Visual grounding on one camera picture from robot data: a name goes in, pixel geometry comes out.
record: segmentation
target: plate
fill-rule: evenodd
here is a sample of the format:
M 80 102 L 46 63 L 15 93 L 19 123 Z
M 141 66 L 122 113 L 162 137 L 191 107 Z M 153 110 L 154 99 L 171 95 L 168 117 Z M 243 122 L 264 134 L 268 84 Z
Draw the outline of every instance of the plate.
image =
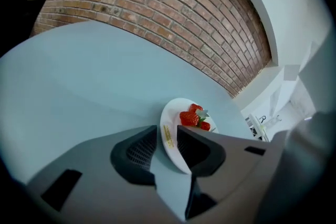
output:
M 191 171 L 177 148 L 177 126 L 181 125 L 180 112 L 188 111 L 191 104 L 196 102 L 186 98 L 176 98 L 171 100 L 163 109 L 160 119 L 161 137 L 164 149 L 166 150 L 172 162 L 184 173 L 191 175 Z M 206 122 L 210 123 L 211 130 L 215 128 L 214 133 L 218 133 L 218 129 L 210 114 L 206 118 Z

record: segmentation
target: black rectangular slot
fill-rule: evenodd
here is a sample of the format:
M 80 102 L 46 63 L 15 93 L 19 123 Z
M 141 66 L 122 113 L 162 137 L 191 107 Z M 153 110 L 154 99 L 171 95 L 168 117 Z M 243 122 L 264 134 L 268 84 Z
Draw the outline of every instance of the black rectangular slot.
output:
M 82 173 L 76 170 L 65 170 L 41 198 L 56 211 L 60 211 L 81 175 Z
M 248 152 L 251 152 L 253 154 L 257 154 L 257 155 L 261 155 L 263 156 L 265 151 L 264 149 L 262 148 L 257 148 L 257 147 L 253 147 L 253 146 L 248 146 L 245 151 L 248 151 Z

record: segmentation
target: table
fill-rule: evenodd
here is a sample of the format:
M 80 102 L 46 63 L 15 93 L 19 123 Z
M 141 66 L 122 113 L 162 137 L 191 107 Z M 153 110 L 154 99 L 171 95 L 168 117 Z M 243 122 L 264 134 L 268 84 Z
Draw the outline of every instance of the table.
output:
M 177 97 L 207 108 L 220 133 L 253 139 L 224 88 L 179 57 L 99 22 L 58 27 L 0 59 L 0 153 L 26 184 L 80 142 L 159 125 L 164 106 Z M 158 194 L 184 219 L 191 178 L 160 141 L 151 172 Z

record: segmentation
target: oval plate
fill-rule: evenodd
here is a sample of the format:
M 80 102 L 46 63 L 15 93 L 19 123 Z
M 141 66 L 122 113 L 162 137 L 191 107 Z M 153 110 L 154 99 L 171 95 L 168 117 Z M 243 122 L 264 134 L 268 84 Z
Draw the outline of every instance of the oval plate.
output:
M 182 172 L 190 175 L 191 171 L 177 148 L 177 126 L 181 125 L 180 112 L 188 111 L 191 104 L 197 103 L 186 98 L 173 99 L 164 107 L 160 119 L 161 137 L 164 149 L 172 162 Z M 206 122 L 210 123 L 211 130 L 215 128 L 213 130 L 214 133 L 218 133 L 217 126 L 210 115 L 206 118 Z

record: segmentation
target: strawberry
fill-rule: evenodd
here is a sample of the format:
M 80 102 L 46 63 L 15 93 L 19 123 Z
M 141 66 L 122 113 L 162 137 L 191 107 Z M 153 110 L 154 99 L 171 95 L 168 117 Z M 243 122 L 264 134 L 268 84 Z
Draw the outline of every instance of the strawberry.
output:
M 201 129 L 202 129 L 202 130 L 209 131 L 209 130 L 210 130 L 210 123 L 205 122 L 205 121 L 202 121 L 202 122 L 201 122 Z
M 189 108 L 189 111 L 190 112 L 196 112 L 197 109 L 203 110 L 203 107 L 201 107 L 200 105 L 197 105 L 197 104 L 191 104 L 191 106 Z
M 183 126 L 197 126 L 200 117 L 195 112 L 183 111 L 180 113 L 180 119 Z

